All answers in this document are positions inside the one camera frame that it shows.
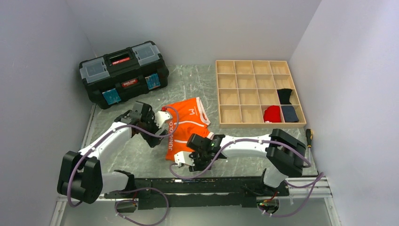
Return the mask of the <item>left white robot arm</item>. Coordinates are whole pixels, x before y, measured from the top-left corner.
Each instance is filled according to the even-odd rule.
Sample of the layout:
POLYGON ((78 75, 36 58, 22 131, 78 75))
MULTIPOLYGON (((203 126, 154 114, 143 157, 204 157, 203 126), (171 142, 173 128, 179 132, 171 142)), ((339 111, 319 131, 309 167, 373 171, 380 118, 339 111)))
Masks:
POLYGON ((63 156, 57 192, 66 196, 72 207, 83 202, 91 204, 110 192, 118 192, 124 198, 132 196, 136 189, 134 174, 123 170, 104 174, 102 162, 136 134, 151 148, 159 145, 169 136, 167 127, 172 119, 167 110, 155 112, 151 105, 136 101, 132 109, 117 116, 93 143, 63 156))

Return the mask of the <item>orange underwear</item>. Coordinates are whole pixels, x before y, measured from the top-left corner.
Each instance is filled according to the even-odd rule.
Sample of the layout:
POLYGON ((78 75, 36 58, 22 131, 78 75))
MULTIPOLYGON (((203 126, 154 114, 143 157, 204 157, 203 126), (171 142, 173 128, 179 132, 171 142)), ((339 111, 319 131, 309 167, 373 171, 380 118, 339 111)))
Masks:
POLYGON ((200 97, 186 99, 184 101, 170 104, 166 108, 172 116, 168 124, 168 149, 165 159, 174 161, 174 155, 180 151, 192 152, 186 146, 192 134, 212 139, 214 132, 209 131, 211 124, 200 97))

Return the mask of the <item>wooden compartment tray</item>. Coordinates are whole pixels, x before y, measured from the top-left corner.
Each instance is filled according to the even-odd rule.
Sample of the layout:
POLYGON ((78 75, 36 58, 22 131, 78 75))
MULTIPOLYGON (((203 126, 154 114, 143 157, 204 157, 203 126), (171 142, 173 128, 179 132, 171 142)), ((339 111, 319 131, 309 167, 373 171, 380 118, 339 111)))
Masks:
POLYGON ((286 61, 217 60, 215 62, 221 128, 303 128, 307 121, 286 61), (291 105, 299 122, 284 121, 278 89, 292 89, 291 105), (264 110, 280 107, 282 122, 263 121, 264 110))

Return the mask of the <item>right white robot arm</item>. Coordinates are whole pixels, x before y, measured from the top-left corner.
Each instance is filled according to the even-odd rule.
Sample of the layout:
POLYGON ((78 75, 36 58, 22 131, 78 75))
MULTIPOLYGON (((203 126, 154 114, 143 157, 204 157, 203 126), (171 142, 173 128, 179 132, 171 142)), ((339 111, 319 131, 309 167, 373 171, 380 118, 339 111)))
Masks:
POLYGON ((235 157, 258 157, 271 162, 262 173, 259 189, 271 195, 289 177, 299 177, 303 169, 311 166, 305 157, 307 146, 281 129, 257 137, 232 137, 224 134, 212 138, 192 134, 186 146, 190 151, 175 155, 177 164, 185 164, 190 171, 210 169, 218 159, 235 157))

